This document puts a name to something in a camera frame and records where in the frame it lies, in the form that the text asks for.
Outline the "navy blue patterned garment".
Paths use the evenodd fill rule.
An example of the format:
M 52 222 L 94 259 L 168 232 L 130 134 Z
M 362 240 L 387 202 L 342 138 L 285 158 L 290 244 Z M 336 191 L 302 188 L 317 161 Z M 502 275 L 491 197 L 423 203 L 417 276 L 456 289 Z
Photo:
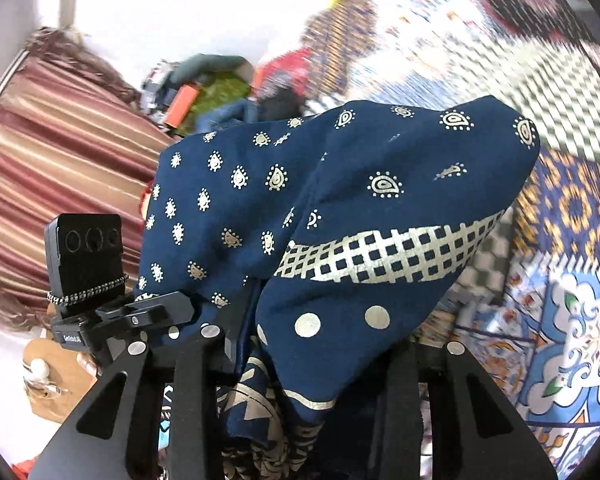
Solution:
M 297 474 L 343 390 L 430 315 L 539 151 L 535 124 L 484 96 L 354 101 L 161 153 L 135 295 L 200 297 L 212 321 L 253 291 L 237 382 L 216 392 L 227 478 Z

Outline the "striped maroon curtain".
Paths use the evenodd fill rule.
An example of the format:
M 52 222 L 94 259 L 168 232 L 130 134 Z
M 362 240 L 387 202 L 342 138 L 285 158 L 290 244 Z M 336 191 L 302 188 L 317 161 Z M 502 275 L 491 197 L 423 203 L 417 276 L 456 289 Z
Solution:
M 140 98 L 68 32 L 42 28 L 0 95 L 0 328 L 47 322 L 44 229 L 58 214 L 117 214 L 137 278 L 140 198 L 172 139 Z

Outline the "patchwork patterned bedspread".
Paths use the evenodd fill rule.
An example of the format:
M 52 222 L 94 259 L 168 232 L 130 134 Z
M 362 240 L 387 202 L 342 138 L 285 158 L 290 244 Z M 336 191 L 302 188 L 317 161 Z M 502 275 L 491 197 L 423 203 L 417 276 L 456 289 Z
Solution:
M 516 259 L 499 306 L 455 339 L 505 391 L 561 479 L 600 479 L 600 77 L 562 0 L 362 0 L 330 14 L 329 47 L 370 40 L 347 103 L 279 158 L 286 191 L 244 201 L 285 260 L 258 311 L 280 384 L 322 425 L 294 478 L 352 479 L 370 435 L 336 396 L 449 292 L 508 207 Z

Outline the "orange box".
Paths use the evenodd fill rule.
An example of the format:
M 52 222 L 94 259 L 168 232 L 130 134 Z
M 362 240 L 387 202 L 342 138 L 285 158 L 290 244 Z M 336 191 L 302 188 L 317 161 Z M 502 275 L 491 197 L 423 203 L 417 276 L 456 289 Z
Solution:
M 196 84 L 183 84 L 166 110 L 163 123 L 169 128 L 178 128 L 195 103 L 198 94 L 199 87 Z

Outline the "green patterned cloth pile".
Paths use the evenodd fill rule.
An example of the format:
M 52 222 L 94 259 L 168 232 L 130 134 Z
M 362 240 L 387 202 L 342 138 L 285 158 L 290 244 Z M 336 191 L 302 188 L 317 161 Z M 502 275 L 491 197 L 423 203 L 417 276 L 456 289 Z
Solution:
M 198 89 L 181 125 L 175 129 L 179 136 L 213 131 L 224 116 L 232 116 L 234 108 L 242 110 L 242 101 L 251 93 L 250 84 L 233 73 L 212 74 Z

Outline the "folded blue jeans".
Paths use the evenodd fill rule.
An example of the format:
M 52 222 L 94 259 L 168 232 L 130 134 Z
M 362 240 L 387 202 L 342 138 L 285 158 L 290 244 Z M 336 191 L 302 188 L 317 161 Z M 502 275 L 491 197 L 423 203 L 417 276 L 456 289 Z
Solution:
M 238 99 L 200 115 L 196 119 L 193 133 L 207 133 L 241 124 L 252 124 L 258 121 L 258 115 L 259 109 L 255 102 Z

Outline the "folded black garment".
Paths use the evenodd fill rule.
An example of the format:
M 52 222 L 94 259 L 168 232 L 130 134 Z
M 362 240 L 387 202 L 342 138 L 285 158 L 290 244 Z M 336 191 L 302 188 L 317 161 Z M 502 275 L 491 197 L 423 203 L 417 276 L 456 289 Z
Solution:
M 280 88 L 272 96 L 258 102 L 258 121 L 276 122 L 276 120 L 300 117 L 304 101 L 291 88 Z

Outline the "red folded cloth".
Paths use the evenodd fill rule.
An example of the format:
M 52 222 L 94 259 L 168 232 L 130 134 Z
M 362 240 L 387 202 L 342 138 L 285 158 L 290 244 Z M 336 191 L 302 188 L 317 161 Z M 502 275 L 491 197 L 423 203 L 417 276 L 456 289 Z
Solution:
M 302 47 L 259 63 L 251 83 L 257 100 L 274 96 L 280 89 L 290 89 L 300 99 L 306 98 L 310 74 L 311 49 Z

